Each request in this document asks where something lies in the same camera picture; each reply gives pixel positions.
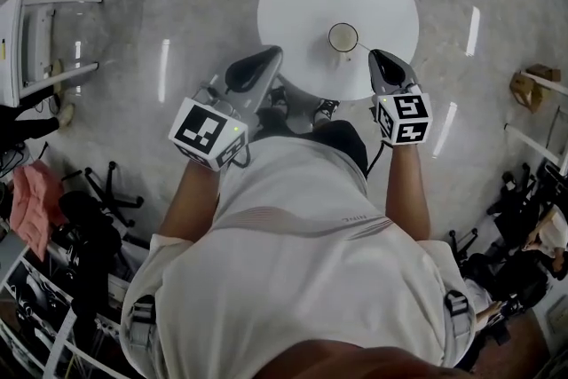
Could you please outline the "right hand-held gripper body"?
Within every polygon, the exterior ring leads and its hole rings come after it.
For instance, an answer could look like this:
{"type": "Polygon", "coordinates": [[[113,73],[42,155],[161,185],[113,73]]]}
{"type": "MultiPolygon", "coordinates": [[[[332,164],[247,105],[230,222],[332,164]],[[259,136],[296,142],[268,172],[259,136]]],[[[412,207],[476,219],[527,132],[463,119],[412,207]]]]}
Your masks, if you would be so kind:
{"type": "Polygon", "coordinates": [[[412,67],[392,53],[374,49],[368,54],[375,122],[384,140],[392,146],[416,145],[426,141],[433,122],[430,96],[422,90],[412,67]],[[406,78],[400,85],[383,81],[375,62],[375,54],[383,52],[405,71],[406,78]]]}

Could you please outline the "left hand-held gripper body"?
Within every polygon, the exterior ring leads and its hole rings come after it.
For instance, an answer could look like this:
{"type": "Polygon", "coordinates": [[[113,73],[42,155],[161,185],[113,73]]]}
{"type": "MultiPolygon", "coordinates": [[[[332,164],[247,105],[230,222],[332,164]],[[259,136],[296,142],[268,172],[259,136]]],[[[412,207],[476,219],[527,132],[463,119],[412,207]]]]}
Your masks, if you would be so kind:
{"type": "Polygon", "coordinates": [[[247,92],[226,92],[225,73],[214,75],[197,92],[183,100],[170,129],[169,140],[191,161],[220,171],[247,148],[250,132],[258,125],[257,112],[280,73],[284,53],[269,64],[247,92]]]}

